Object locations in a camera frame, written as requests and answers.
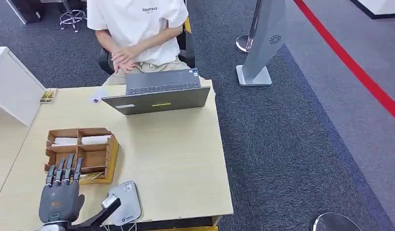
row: robotic hand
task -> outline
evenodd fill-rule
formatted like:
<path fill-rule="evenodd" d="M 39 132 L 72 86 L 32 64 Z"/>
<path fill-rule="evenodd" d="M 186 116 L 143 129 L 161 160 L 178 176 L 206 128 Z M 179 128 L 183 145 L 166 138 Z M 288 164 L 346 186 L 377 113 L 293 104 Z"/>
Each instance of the robotic hand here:
<path fill-rule="evenodd" d="M 102 203 L 103 210 L 97 215 L 81 224 L 71 225 L 79 217 L 84 204 L 84 195 L 79 195 L 82 158 L 78 159 L 74 174 L 71 169 L 73 159 L 74 154 L 70 154 L 65 170 L 64 158 L 56 172 L 54 165 L 49 169 L 46 185 L 41 192 L 39 217 L 44 225 L 40 231 L 95 230 L 121 205 L 119 198 L 109 197 Z"/>

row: white t-shirt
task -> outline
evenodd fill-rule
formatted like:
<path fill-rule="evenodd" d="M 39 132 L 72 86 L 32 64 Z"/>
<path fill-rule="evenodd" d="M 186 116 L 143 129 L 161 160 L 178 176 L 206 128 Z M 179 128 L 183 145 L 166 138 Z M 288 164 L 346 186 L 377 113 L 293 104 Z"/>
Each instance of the white t-shirt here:
<path fill-rule="evenodd" d="M 168 25 L 181 26 L 188 12 L 183 0 L 87 0 L 87 26 L 109 30 L 120 47 L 148 39 Z M 179 54 L 176 38 L 141 53 L 134 61 L 162 65 L 175 61 Z"/>

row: laptop keyboard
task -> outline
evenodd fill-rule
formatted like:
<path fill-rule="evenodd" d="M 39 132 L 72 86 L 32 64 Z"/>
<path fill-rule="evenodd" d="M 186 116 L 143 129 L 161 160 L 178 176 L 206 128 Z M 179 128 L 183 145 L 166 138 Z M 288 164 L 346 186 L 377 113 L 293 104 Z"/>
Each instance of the laptop keyboard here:
<path fill-rule="evenodd" d="M 197 87 L 198 87 L 197 83 L 171 84 L 171 85 L 148 87 L 148 88 L 132 88 L 127 91 L 127 94 L 136 95 L 143 93 L 161 92 L 167 90 L 183 90 L 183 89 L 197 88 Z"/>

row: stanchion base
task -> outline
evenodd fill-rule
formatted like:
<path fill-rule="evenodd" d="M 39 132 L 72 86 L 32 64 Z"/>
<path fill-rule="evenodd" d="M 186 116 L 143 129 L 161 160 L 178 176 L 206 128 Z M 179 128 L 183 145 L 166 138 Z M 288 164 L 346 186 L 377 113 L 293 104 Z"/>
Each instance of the stanchion base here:
<path fill-rule="evenodd" d="M 361 231 L 361 229 L 341 214 L 324 213 L 314 221 L 310 231 Z"/>
<path fill-rule="evenodd" d="M 247 41 L 249 40 L 249 35 L 242 35 L 236 39 L 237 50 L 243 54 L 248 54 L 247 51 Z"/>
<path fill-rule="evenodd" d="M 238 84 L 242 87 L 254 87 L 254 86 L 269 86 L 271 85 L 270 74 L 268 73 L 267 67 L 265 66 L 261 72 L 254 78 L 253 81 L 246 81 L 243 76 L 243 65 L 236 66 Z"/>

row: gray laptop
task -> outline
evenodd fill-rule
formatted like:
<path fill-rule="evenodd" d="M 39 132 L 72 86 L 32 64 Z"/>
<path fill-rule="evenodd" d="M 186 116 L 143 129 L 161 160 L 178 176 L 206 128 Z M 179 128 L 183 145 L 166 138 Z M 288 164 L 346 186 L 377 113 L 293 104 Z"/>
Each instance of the gray laptop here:
<path fill-rule="evenodd" d="M 210 87 L 200 85 L 197 71 L 133 74 L 127 77 L 125 96 L 102 100 L 124 115 L 203 107 Z"/>

